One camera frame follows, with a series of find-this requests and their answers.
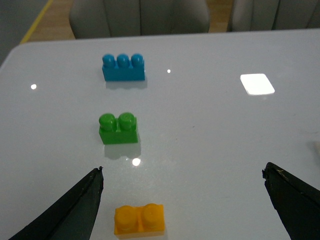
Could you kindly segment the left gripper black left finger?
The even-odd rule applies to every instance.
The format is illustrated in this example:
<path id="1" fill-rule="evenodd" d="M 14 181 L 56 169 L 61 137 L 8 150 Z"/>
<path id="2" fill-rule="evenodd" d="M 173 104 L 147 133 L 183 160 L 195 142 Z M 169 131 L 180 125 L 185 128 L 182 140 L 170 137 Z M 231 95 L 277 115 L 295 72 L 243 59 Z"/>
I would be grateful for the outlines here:
<path id="1" fill-rule="evenodd" d="M 103 168 L 94 168 L 12 240 L 88 240 L 104 188 Z"/>

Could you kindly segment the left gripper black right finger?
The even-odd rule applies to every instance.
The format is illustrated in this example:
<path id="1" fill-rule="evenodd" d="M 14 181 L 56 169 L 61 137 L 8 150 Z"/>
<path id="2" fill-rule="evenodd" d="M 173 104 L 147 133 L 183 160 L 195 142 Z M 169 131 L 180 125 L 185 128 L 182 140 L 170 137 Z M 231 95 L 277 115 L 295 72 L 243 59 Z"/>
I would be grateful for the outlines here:
<path id="1" fill-rule="evenodd" d="M 320 191 L 268 162 L 262 171 L 274 209 L 292 240 L 320 238 Z"/>

